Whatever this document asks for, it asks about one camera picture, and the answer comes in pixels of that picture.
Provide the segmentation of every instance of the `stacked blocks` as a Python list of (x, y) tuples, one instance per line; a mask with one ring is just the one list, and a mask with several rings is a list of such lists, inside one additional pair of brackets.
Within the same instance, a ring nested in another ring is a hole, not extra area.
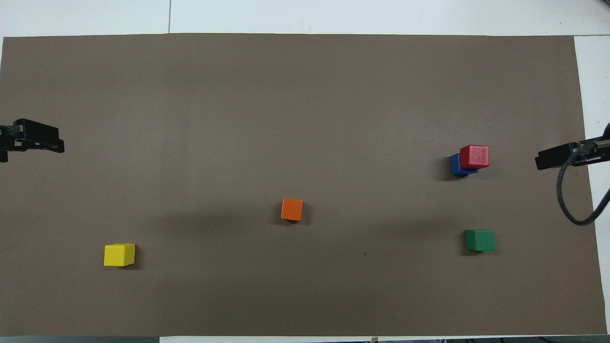
[(467, 145), (459, 153), (450, 157), (451, 174), (466, 176), (489, 167), (489, 146)]

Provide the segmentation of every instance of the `cube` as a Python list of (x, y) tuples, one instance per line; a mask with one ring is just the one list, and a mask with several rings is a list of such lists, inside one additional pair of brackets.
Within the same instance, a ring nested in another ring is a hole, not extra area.
[(495, 233), (491, 230), (466, 230), (466, 247), (473, 251), (495, 251)]
[(489, 146), (467, 145), (459, 150), (459, 166), (465, 169), (489, 167)]
[(303, 201), (295, 199), (284, 199), (282, 202), (282, 214), (280, 218), (299, 221), (303, 214)]
[(135, 244), (118, 243), (104, 247), (104, 265), (124, 267), (135, 262)]
[(456, 176), (465, 176), (465, 175), (470, 175), (470, 174), (474, 174), (474, 173), (478, 173), (478, 170), (474, 170), (474, 169), (466, 169), (466, 168), (460, 168), (459, 166), (459, 153), (449, 157), (451, 159), (451, 174), (452, 175), (456, 175)]

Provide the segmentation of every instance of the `brown table surface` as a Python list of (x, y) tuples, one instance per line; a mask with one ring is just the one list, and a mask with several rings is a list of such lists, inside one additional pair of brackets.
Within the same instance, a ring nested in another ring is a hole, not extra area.
[(606, 332), (594, 227), (534, 164), (584, 137), (572, 37), (5, 38), (0, 114), (66, 144), (0, 166), (0, 335)]

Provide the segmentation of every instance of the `yellow cube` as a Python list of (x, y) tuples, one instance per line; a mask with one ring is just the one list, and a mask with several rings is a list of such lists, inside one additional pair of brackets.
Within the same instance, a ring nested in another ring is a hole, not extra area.
[(104, 265), (124, 267), (135, 261), (135, 244), (119, 243), (104, 247)]

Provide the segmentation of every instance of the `white table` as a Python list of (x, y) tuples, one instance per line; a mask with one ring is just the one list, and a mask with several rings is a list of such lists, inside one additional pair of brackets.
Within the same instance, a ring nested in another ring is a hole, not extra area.
[[(586, 133), (583, 138), (600, 136), (610, 122), (610, 5), (601, 0), (0, 1), (0, 35), (3, 37), (177, 32), (573, 35), (583, 97)], [(5, 122), (12, 120), (13, 117), (2, 118)], [(597, 205), (610, 186), (610, 163), (588, 168), (593, 201)], [(610, 209), (595, 224), (601, 283), (606, 299), (606, 323), (610, 324)], [(370, 339), (367, 336), (239, 340), (321, 342)], [(400, 339), (432, 337), (379, 337), (381, 341)], [(229, 337), (162, 338), (163, 342), (180, 343), (235, 340)]]

